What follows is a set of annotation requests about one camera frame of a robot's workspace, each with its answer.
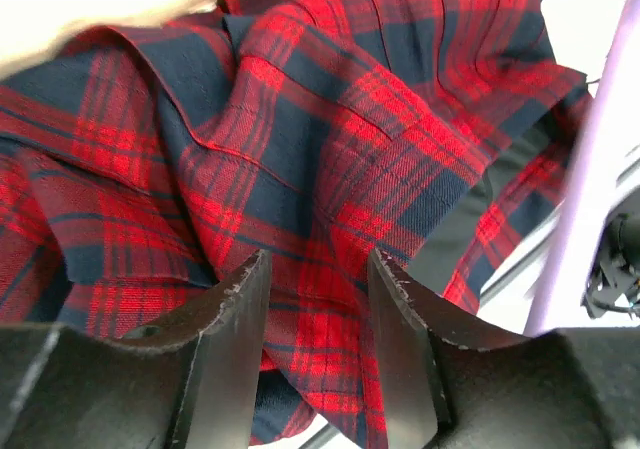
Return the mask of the red plaid skirt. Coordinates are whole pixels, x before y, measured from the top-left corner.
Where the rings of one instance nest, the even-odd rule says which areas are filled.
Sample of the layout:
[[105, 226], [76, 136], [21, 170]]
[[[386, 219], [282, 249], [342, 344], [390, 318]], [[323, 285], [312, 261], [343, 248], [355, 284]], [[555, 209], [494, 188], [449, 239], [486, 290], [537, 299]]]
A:
[[542, 0], [217, 0], [1, 84], [1, 318], [121, 336], [272, 254], [252, 439], [387, 444], [370, 251], [480, 291], [557, 206], [591, 97]]

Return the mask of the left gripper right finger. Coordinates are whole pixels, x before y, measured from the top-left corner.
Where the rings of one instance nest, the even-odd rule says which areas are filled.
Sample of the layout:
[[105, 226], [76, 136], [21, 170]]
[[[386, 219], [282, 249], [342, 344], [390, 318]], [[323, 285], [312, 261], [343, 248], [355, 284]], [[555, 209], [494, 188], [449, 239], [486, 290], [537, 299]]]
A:
[[368, 286], [392, 448], [635, 448], [639, 332], [536, 337], [465, 312], [371, 252]]

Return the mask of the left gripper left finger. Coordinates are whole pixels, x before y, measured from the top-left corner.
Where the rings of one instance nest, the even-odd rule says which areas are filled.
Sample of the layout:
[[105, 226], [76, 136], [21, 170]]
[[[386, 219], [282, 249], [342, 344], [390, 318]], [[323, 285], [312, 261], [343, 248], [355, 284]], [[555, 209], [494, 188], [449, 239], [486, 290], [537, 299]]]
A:
[[260, 250], [122, 338], [1, 328], [5, 448], [245, 448], [271, 287]]

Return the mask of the purple hanger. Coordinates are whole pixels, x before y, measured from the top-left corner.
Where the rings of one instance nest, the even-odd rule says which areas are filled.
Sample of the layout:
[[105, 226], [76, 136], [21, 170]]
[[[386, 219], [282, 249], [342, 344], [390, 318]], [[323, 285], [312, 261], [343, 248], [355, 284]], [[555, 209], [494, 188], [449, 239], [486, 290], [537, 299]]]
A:
[[626, 0], [599, 88], [571, 162], [548, 256], [523, 331], [559, 328], [586, 289], [623, 161], [623, 136], [639, 127], [639, 0]]

